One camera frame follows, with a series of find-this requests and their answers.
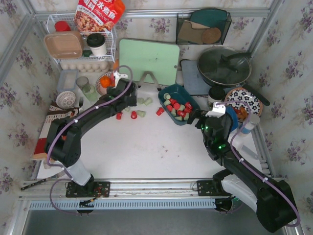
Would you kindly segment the red capsule number two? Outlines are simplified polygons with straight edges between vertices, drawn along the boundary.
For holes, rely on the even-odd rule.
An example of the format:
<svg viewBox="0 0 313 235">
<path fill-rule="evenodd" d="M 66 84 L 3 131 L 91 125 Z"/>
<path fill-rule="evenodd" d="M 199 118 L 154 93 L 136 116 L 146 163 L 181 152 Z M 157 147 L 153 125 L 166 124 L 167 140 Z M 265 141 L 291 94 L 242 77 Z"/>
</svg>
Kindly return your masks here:
<svg viewBox="0 0 313 235">
<path fill-rule="evenodd" d="M 191 105 L 190 102 L 186 102 L 186 103 L 185 103 L 185 107 L 188 108 L 188 109 L 190 109 L 190 110 L 193 109 L 193 106 Z"/>
</svg>

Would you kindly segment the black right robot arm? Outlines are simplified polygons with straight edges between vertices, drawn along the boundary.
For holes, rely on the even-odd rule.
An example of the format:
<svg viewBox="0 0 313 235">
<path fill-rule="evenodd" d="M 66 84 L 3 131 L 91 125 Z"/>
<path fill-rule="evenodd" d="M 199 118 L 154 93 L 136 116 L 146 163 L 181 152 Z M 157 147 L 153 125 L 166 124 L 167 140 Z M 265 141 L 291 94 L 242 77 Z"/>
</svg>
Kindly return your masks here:
<svg viewBox="0 0 313 235">
<path fill-rule="evenodd" d="M 229 114 L 208 117 L 205 113 L 192 111 L 187 123 L 198 120 L 195 127 L 201 130 L 209 157 L 225 168 L 213 176 L 216 184 L 249 206 L 267 231 L 298 226 L 300 215 L 289 184 L 267 177 L 228 142 L 232 126 Z"/>
</svg>

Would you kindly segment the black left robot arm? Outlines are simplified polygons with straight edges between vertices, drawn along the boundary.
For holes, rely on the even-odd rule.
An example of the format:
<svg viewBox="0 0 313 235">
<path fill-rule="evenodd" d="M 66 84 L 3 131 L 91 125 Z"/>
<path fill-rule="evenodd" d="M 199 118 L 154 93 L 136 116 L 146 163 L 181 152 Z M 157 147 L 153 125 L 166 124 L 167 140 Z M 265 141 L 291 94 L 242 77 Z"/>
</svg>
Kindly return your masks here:
<svg viewBox="0 0 313 235">
<path fill-rule="evenodd" d="M 80 160 L 81 138 L 86 132 L 107 118 L 137 104 L 136 84 L 122 78 L 115 88 L 109 88 L 92 106 L 74 117 L 55 119 L 49 128 L 45 144 L 47 163 L 64 169 L 76 184 L 85 186 L 92 174 Z"/>
</svg>

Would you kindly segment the teal plastic storage basket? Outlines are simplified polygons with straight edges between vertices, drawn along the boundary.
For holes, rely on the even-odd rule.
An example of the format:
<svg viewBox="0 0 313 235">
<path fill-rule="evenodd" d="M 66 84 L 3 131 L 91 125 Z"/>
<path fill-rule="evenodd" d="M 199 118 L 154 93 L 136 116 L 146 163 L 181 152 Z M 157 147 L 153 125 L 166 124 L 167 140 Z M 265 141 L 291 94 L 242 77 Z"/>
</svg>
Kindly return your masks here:
<svg viewBox="0 0 313 235">
<path fill-rule="evenodd" d="M 179 126 L 185 125 L 187 121 L 178 120 L 176 117 L 179 117 L 179 115 L 174 116 L 171 114 L 170 110 L 165 105 L 165 102 L 166 102 L 166 98 L 164 97 L 165 94 L 169 94 L 172 99 L 176 100 L 181 105 L 185 105 L 187 102 L 189 102 L 193 108 L 192 111 L 195 109 L 200 109 L 199 104 L 181 85 L 174 84 L 159 91 L 157 95 L 159 102 L 162 108 L 165 110 L 165 113 L 167 113 L 170 116 L 170 118 L 173 120 L 173 122 L 176 125 L 179 125 Z"/>
</svg>

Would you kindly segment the green capsule cluster lid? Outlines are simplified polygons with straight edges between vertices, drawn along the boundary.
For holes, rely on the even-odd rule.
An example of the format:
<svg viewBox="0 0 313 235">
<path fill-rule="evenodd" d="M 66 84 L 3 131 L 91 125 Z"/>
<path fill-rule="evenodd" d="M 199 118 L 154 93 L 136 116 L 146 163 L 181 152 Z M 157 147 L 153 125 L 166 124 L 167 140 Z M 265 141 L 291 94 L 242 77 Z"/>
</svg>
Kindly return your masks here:
<svg viewBox="0 0 313 235">
<path fill-rule="evenodd" d="M 184 109 L 185 109 L 185 106 L 181 104 L 179 110 L 183 111 Z"/>
</svg>

